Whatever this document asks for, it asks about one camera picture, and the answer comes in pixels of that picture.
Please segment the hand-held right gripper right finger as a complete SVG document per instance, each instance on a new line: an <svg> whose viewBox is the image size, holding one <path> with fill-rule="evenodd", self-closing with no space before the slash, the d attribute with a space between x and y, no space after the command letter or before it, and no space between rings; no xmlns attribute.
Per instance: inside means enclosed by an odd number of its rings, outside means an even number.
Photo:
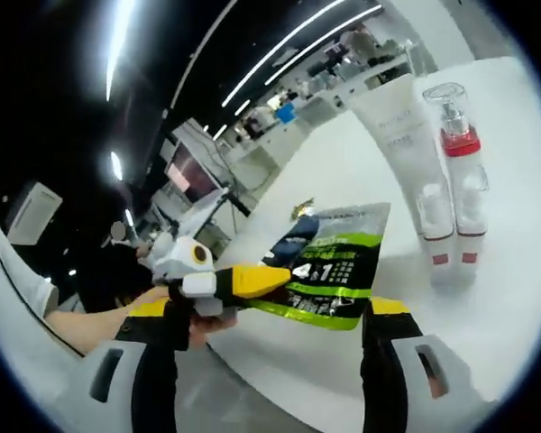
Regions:
<svg viewBox="0 0 541 433"><path fill-rule="evenodd" d="M469 366L424 334L407 306L372 297L362 321L364 432L459 432L472 405Z"/></svg>

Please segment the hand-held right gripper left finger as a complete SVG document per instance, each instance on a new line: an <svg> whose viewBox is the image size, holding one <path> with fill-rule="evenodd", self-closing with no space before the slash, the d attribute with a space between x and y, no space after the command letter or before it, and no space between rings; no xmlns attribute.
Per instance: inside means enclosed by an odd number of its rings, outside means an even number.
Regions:
<svg viewBox="0 0 541 433"><path fill-rule="evenodd" d="M88 432L175 432L179 306L168 298L133 309L114 339L85 357Z"/></svg>

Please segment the person's left hand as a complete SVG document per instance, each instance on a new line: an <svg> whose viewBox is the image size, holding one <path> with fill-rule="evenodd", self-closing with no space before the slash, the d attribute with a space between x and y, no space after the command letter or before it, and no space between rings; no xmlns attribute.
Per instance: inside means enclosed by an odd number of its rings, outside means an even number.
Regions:
<svg viewBox="0 0 541 433"><path fill-rule="evenodd" d="M132 315L135 310L158 301L166 301L169 298L169 290L166 286L155 286L144 292L129 305L129 314ZM235 313L226 318L194 316L189 325L189 345L201 347L207 343L210 334L231 328L236 323L237 315Z"/></svg>

